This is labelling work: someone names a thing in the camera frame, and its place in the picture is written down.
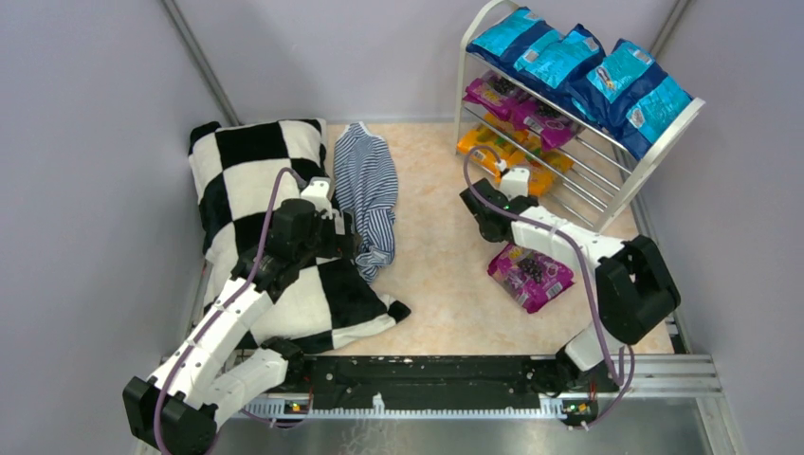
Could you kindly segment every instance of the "blue snack bag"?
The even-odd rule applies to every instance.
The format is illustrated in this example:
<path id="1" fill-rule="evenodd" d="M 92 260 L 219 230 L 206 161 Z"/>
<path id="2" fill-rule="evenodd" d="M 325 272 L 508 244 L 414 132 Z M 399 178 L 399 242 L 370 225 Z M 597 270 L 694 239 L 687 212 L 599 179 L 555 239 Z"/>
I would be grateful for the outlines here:
<path id="1" fill-rule="evenodd" d="M 552 36 L 558 36 L 558 32 L 528 7 L 522 7 L 472 40 L 466 51 L 510 74 L 514 72 L 514 63 L 530 46 L 539 51 L 537 43 L 547 46 Z"/>
<path id="2" fill-rule="evenodd" d="M 603 46 L 581 24 L 576 25 L 561 41 L 545 47 L 538 57 L 517 72 L 517 79 L 573 114 L 592 120 L 588 108 L 579 109 L 572 103 L 570 83 L 583 78 L 603 62 Z"/>
<path id="3" fill-rule="evenodd" d="M 637 159 L 691 102 L 645 49 L 626 40 L 570 90 L 576 103 Z"/>

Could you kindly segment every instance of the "cable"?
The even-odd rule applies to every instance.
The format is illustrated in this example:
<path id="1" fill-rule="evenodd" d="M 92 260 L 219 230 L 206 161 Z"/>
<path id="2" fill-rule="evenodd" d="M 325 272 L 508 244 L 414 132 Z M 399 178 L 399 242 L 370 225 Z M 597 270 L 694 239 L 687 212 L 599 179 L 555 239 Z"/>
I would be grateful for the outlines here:
<path id="1" fill-rule="evenodd" d="M 607 415 L 609 415 L 609 411 L 611 411 L 615 406 L 617 406 L 617 403 L 619 403 L 623 399 L 623 396 L 625 396 L 625 394 L 628 391 L 628 389 L 630 389 L 630 383 L 633 380 L 634 373 L 636 373 L 636 357 L 635 357 L 635 354 L 633 353 L 633 348 L 631 346 L 626 346 L 625 348 L 628 348 L 628 350 L 629 350 L 630 368 L 629 368 L 629 374 L 628 374 L 628 376 L 626 376 L 626 382 L 620 388 L 620 393 L 618 393 L 617 396 L 614 397 L 613 401 L 605 409 L 603 409 L 602 412 L 597 414 L 596 419 L 594 419 L 594 420 L 592 420 L 592 422 L 586 424 L 586 427 L 570 427 L 570 428 L 572 428 L 572 429 L 582 429 L 582 428 L 583 429 L 590 429 L 590 428 L 596 426 Z M 623 354 L 623 350 L 625 348 L 620 348 L 620 354 L 621 355 Z"/>
<path id="2" fill-rule="evenodd" d="M 502 216 L 508 217 L 508 218 L 510 218 L 510 219 L 512 219 L 514 221 L 522 221 L 523 223 L 527 223 L 527 224 L 532 225 L 532 226 L 534 226 L 536 228 L 541 228 L 541 229 L 546 229 L 546 230 L 553 230 L 552 226 L 547 225 L 545 223 L 541 223 L 541 222 L 536 221 L 536 220 L 531 220 L 530 218 L 525 218 L 525 217 L 523 217 L 521 215 L 518 215 L 516 213 L 511 213 L 509 211 L 500 209 L 499 207 L 495 206 L 494 204 L 488 202 L 475 189 L 475 187 L 472 185 L 471 178 L 469 178 L 469 158 L 472 156 L 473 152 L 475 152 L 476 150 L 481 150 L 481 149 L 491 152 L 495 156 L 495 158 L 497 158 L 498 162 L 501 161 L 500 157 L 496 153 L 494 153 L 494 149 L 492 149 L 491 147 L 489 147 L 487 145 L 477 145 L 475 147 L 472 147 L 469 150 L 469 153 L 466 154 L 466 156 L 464 157 L 464 179 L 466 180 L 466 184 L 468 185 L 469 191 L 471 191 L 472 195 L 474 195 L 475 198 L 477 198 L 478 201 L 480 201 L 483 205 L 485 205 L 486 207 L 488 207 L 491 211 L 494 211 L 495 213 L 498 213 L 498 214 L 500 214 Z M 622 370 L 620 371 L 620 374 L 618 374 L 617 371 L 614 369 L 614 362 L 612 360 L 612 355 L 609 353 L 609 344 L 606 342 L 606 337 L 605 337 L 605 335 L 603 333 L 603 330 L 604 330 L 603 329 L 603 321 L 600 320 L 600 315 L 597 312 L 597 305 L 596 305 L 596 303 L 594 301 L 594 291 L 592 289 L 592 278 L 589 276 L 589 267 L 586 264 L 586 259 L 583 256 L 583 252 L 581 251 L 580 246 L 577 244 L 575 239 L 573 239 L 571 236 L 567 235 L 562 230 L 556 229 L 555 234 L 558 237 L 560 237 L 560 238 L 564 239 L 565 241 L 567 241 L 567 243 L 572 247 L 573 251 L 576 253 L 576 255 L 578 257 L 578 264 L 580 265 L 580 272 L 581 272 L 581 275 L 583 276 L 584 288 L 586 289 L 586 297 L 589 300 L 589 309 L 592 312 L 592 323 L 594 325 L 595 334 L 597 335 L 597 341 L 600 344 L 600 350 L 602 351 L 602 354 L 603 354 L 603 361 L 606 363 L 606 368 L 608 368 L 609 373 L 612 375 L 612 381 L 614 381 L 614 384 L 616 384 L 618 387 L 620 387 L 620 394 L 617 395 L 617 398 L 615 398 L 614 402 L 612 403 L 612 404 L 616 404 L 617 402 L 619 402 L 619 400 L 622 398 L 622 395 L 625 393 L 624 391 L 627 389 L 626 384 L 628 384 L 628 386 L 629 386 L 630 381 L 632 380 L 632 377 L 633 377 L 632 372 L 633 372 L 633 369 L 634 369 L 634 357 L 633 356 L 631 357 L 631 375 L 630 375 L 630 377 L 629 378 L 623 377 L 624 375 L 623 375 Z M 631 355 L 632 355 L 633 349 L 631 347 L 629 347 L 629 350 L 631 351 Z M 624 359 L 623 359 L 623 354 L 624 353 L 623 353 L 623 351 L 624 351 L 623 349 L 620 349 L 620 353 L 619 353 L 619 363 L 620 363 L 621 368 L 624 366 L 623 365 L 624 364 Z M 610 408 L 611 407 L 608 407 L 607 410 L 603 414 L 601 414 L 601 416 L 605 415 Z"/>
<path id="3" fill-rule="evenodd" d="M 257 246 L 257 257 L 254 258 L 254 265 L 251 267 L 251 271 L 248 272 L 248 278 L 246 278 L 246 282 L 240 286 L 240 289 L 234 292 L 224 303 L 223 309 L 229 308 L 230 305 L 237 300 L 238 297 L 243 295 L 244 292 L 248 289 L 252 282 L 254 282 L 254 277 L 257 276 L 257 268 L 259 266 L 260 261 L 263 258 L 263 248 L 265 248 L 265 239 L 268 234 L 268 226 L 271 224 L 271 215 L 274 210 L 274 204 L 276 204 L 277 194 L 279 193 L 279 185 L 282 181 L 282 176 L 285 173 L 290 173 L 295 179 L 299 186 L 306 184 L 306 182 L 292 169 L 290 168 L 281 168 L 279 173 L 277 174 L 276 180 L 274 181 L 273 191 L 271 193 L 271 198 L 268 201 L 268 208 L 265 212 L 265 219 L 263 220 L 263 230 L 260 232 L 260 243 Z M 171 371 L 168 373 L 168 376 L 165 378 L 165 383 L 162 385 L 162 390 L 159 391 L 159 396 L 156 399 L 156 407 L 154 411 L 154 436 L 156 439 L 156 446 L 159 448 L 159 451 L 162 452 L 163 455 L 173 455 L 171 454 L 170 450 L 165 446 L 165 441 L 162 438 L 162 408 L 165 406 L 165 399 L 168 395 L 168 389 L 170 388 L 171 384 L 173 384 L 174 378 L 178 373 L 180 368 L 185 364 L 187 357 L 190 356 L 192 349 L 195 344 L 201 341 L 201 338 L 204 334 L 210 329 L 212 324 L 215 323 L 218 318 L 223 314 L 223 310 L 215 309 L 215 313 L 212 314 L 210 319 L 205 323 L 201 329 L 198 331 L 198 334 L 192 338 L 192 343 L 189 343 L 187 349 L 181 353 L 181 356 L 175 361 L 174 366 L 171 368 Z M 218 434 L 215 434 L 215 438 L 212 440 L 212 444 L 210 448 L 207 450 L 207 454 L 209 455 L 212 453 L 212 449 L 215 447 L 215 443 L 218 441 Z"/>

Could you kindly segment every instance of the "gray wall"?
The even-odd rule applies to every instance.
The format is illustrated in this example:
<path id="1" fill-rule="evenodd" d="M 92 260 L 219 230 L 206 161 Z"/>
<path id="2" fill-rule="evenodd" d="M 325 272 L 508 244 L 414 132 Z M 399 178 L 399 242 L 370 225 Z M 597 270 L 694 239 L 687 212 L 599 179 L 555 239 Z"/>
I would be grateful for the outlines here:
<path id="1" fill-rule="evenodd" d="M 0 453 L 129 453 L 120 394 L 177 345 L 220 118 L 158 2 L 0 7 Z"/>
<path id="2" fill-rule="evenodd" d="M 693 344 L 714 356 L 758 455 L 804 445 L 802 12 L 691 8 L 660 60 L 708 104 L 645 189 Z"/>
<path id="3" fill-rule="evenodd" d="M 487 0 L 179 0 L 243 121 L 451 118 L 461 37 Z M 649 46 L 673 0 L 520 1 L 606 46 Z M 496 18 L 505 7 L 497 8 Z"/>

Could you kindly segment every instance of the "purple snack bag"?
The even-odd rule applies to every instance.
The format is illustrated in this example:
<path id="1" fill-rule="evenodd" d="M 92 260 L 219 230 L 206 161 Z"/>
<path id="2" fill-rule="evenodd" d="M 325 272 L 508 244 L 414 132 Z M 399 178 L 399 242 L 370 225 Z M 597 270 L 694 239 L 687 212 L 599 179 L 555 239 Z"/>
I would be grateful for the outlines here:
<path id="1" fill-rule="evenodd" d="M 573 285 L 573 271 L 566 265 L 537 251 L 510 244 L 491 260 L 488 275 L 528 313 L 536 313 Z"/>
<path id="2" fill-rule="evenodd" d="M 519 103 L 522 93 L 511 81 L 489 70 L 466 87 L 464 101 L 480 104 L 494 117 L 508 121 L 511 108 Z"/>
<path id="3" fill-rule="evenodd" d="M 534 98 L 511 107 L 510 111 L 514 128 L 533 130 L 541 137 L 542 149 L 545 151 L 561 147 L 576 135 L 571 120 Z"/>

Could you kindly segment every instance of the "snack package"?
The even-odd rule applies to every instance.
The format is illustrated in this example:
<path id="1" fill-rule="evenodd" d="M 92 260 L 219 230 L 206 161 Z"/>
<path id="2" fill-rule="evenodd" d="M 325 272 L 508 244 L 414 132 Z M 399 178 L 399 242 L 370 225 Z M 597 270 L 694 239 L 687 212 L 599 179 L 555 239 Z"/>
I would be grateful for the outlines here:
<path id="1" fill-rule="evenodd" d="M 532 97 L 511 108 L 510 122 L 517 130 L 530 129 L 541 136 L 545 150 L 561 147 L 576 135 L 571 120 Z"/>
<path id="2" fill-rule="evenodd" d="M 566 265 L 510 244 L 491 260 L 488 275 L 528 313 L 536 313 L 573 285 L 573 271 Z"/>
<path id="3" fill-rule="evenodd" d="M 522 90 L 494 71 L 487 71 L 466 87 L 464 101 L 480 104 L 495 117 L 508 120 Z"/>
<path id="4" fill-rule="evenodd" d="M 491 147 L 500 159 L 505 159 L 514 151 L 517 150 L 510 142 L 503 139 L 502 137 L 497 136 L 496 133 L 489 130 L 483 125 L 477 125 L 468 133 L 461 138 L 458 142 L 458 152 L 461 155 L 466 155 L 471 151 L 472 147 L 477 145 L 486 145 Z M 470 158 L 472 161 L 480 164 L 484 169 L 486 169 L 489 173 L 494 175 L 497 181 L 500 180 L 500 171 L 497 169 L 495 164 L 497 163 L 497 158 L 494 157 L 492 153 L 487 150 L 475 150 L 472 151 L 472 156 Z"/>
<path id="5" fill-rule="evenodd" d="M 517 79 L 574 115 L 588 118 L 572 103 L 570 84 L 586 76 L 605 56 L 603 45 L 578 24 L 561 41 L 545 47 L 532 63 L 518 71 Z"/>
<path id="6" fill-rule="evenodd" d="M 514 140 L 516 140 L 522 147 L 527 149 L 533 155 L 541 155 L 541 139 L 536 133 L 528 131 L 524 128 L 520 128 L 518 131 L 518 129 L 515 128 L 510 121 L 502 121 L 491 113 L 484 115 L 483 120 L 491 123 L 498 130 L 501 130 L 502 132 L 513 137 Z"/>
<path id="7" fill-rule="evenodd" d="M 467 52 L 479 54 L 487 62 L 513 73 L 514 63 L 530 47 L 538 51 L 558 35 L 544 19 L 528 7 L 521 7 L 483 32 L 466 46 Z"/>
<path id="8" fill-rule="evenodd" d="M 653 56 L 626 40 L 586 77 L 573 81 L 570 90 L 576 104 L 637 159 L 692 101 Z"/>

